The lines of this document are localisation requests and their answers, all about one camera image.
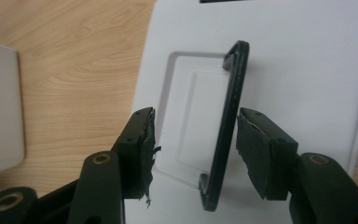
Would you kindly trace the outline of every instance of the black clamp jaw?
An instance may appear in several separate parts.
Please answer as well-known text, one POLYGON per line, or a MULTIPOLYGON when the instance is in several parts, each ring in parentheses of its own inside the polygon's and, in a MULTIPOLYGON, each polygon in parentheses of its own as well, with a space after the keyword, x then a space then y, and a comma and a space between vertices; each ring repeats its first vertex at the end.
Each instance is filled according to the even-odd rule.
POLYGON ((125 223, 124 199, 149 199, 155 110, 132 114, 110 151, 88 156, 78 180, 37 198, 30 188, 0 192, 0 224, 125 223))
POLYGON ((332 158, 298 143, 264 114, 241 108, 237 150, 261 198, 285 201, 295 224, 358 224, 358 187, 332 158))

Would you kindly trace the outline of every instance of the wood grain surface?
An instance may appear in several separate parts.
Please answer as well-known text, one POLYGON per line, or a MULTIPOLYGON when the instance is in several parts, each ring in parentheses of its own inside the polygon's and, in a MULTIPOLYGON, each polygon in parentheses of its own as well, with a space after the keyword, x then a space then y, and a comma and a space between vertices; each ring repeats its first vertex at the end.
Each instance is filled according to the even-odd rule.
POLYGON ((20 58, 26 136, 26 159, 0 173, 0 190, 45 195, 110 149, 131 112, 154 2, 0 0, 0 44, 20 58))

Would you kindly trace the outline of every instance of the white cardboard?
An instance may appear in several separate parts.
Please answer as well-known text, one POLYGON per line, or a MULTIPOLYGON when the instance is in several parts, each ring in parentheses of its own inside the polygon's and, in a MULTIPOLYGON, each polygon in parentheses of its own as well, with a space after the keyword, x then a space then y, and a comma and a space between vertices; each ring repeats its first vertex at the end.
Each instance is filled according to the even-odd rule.
POLYGON ((288 202, 262 201, 235 149, 220 201, 202 210, 237 40, 251 50, 240 106, 258 110, 351 175, 358 152, 358 1, 156 2, 133 110, 157 110, 153 202, 126 201, 128 223, 291 223, 288 202))

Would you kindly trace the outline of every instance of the brass screw hole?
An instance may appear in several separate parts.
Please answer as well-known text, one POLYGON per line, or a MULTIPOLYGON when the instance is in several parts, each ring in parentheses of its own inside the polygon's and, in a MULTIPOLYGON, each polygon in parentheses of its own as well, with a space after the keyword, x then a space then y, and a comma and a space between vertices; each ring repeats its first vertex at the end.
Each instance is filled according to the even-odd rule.
POLYGON ((92 159, 92 162, 94 162, 97 165, 106 163, 108 161, 110 161, 110 155, 106 153, 100 154, 92 159))
POLYGON ((24 196, 21 192, 9 193, 0 198, 0 212, 6 211, 19 204, 24 196))
POLYGON ((330 163, 330 161, 326 157, 319 155, 311 155, 310 160, 318 165, 327 165, 328 163, 330 163))

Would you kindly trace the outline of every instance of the wooden table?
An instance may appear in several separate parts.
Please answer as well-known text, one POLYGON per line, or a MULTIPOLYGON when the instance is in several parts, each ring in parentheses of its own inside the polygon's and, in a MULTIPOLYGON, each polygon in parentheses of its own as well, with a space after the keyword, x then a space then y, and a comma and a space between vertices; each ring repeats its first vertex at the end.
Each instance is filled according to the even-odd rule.
POLYGON ((110 149, 131 112, 154 2, 0 0, 0 44, 20 56, 26 136, 26 159, 0 174, 0 190, 42 196, 110 149))

